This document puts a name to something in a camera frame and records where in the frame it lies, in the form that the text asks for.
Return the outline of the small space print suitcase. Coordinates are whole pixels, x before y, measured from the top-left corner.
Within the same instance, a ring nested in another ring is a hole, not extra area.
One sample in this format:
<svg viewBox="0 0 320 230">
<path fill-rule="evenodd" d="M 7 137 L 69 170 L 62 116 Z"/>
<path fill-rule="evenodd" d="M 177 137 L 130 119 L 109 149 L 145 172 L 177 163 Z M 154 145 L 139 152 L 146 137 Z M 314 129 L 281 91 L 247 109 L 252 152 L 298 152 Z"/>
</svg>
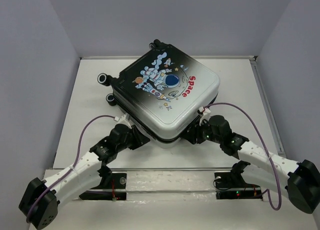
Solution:
<svg viewBox="0 0 320 230">
<path fill-rule="evenodd" d="M 111 105 L 118 105 L 162 144 L 179 139 L 202 143 L 200 121 L 204 107 L 215 101 L 220 86 L 215 72 L 158 39 L 117 77 L 101 73 L 97 81 L 112 88 L 107 97 Z"/>
</svg>

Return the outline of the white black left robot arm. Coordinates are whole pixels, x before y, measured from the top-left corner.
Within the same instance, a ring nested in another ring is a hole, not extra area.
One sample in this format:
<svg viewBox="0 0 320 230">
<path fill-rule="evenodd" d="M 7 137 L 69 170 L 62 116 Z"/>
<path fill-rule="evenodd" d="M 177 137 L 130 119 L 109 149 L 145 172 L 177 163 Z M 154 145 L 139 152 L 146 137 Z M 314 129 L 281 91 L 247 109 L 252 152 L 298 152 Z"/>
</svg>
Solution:
<svg viewBox="0 0 320 230">
<path fill-rule="evenodd" d="M 31 180 L 19 210 L 35 229 L 46 228 L 68 202 L 96 186 L 104 188 L 110 184 L 112 171 L 108 164 L 119 152 L 135 150 L 149 141 L 135 125 L 116 124 L 108 136 L 77 158 L 74 164 L 43 180 Z"/>
</svg>

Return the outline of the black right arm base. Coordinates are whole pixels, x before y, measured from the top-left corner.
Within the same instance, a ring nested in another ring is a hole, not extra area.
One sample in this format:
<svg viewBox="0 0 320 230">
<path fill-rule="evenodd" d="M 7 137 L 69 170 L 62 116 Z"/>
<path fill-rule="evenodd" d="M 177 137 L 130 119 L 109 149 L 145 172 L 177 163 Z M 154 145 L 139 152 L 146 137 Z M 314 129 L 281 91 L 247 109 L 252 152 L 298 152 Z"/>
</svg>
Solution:
<svg viewBox="0 0 320 230">
<path fill-rule="evenodd" d="M 214 173 L 213 187 L 217 200 L 263 199 L 260 186 L 248 184 L 242 173 L 249 163 L 239 161 L 230 171 Z"/>
</svg>

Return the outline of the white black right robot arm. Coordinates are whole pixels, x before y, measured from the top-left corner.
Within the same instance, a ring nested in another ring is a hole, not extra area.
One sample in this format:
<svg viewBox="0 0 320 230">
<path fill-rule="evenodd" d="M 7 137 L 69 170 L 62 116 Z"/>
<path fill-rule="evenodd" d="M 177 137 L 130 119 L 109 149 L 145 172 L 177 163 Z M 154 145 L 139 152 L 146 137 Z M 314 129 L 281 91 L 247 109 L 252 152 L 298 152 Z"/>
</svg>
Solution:
<svg viewBox="0 0 320 230">
<path fill-rule="evenodd" d="M 320 203 L 320 172 L 313 162 L 297 162 L 268 153 L 247 137 L 233 132 L 221 115 L 200 118 L 185 130 L 182 138 L 191 144 L 217 143 L 225 154 L 238 159 L 241 169 L 230 174 L 235 186 L 247 182 L 273 190 L 306 214 L 312 214 Z"/>
</svg>

